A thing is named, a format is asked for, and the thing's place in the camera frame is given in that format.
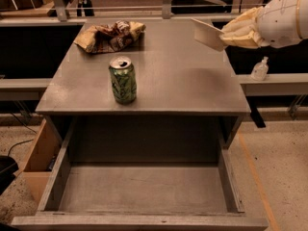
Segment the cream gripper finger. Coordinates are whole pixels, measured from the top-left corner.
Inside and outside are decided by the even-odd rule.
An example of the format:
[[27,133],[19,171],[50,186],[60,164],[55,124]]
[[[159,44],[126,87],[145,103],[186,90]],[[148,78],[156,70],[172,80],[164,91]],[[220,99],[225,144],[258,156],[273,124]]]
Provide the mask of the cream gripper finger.
[[263,7],[254,7],[231,20],[222,27],[222,36],[240,37],[249,33],[260,36],[257,20],[262,10]]
[[241,48],[256,49],[262,46],[264,39],[259,33],[251,31],[243,36],[227,36],[226,34],[220,35],[220,39],[226,44],[231,46],[238,46]]

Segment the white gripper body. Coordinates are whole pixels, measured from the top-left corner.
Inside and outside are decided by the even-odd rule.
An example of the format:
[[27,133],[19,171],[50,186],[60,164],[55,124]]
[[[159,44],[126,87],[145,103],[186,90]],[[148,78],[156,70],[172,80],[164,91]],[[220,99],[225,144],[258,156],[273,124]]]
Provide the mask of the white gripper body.
[[303,40],[303,0],[271,0],[257,18],[258,32],[274,48]]

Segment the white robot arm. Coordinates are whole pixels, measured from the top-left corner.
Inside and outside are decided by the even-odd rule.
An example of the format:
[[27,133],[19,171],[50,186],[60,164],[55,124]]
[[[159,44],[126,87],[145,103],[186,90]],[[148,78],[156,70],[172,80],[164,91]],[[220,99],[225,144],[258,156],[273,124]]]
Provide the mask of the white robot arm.
[[254,7],[228,22],[219,37],[248,49],[299,44],[308,39],[308,0],[271,0]]

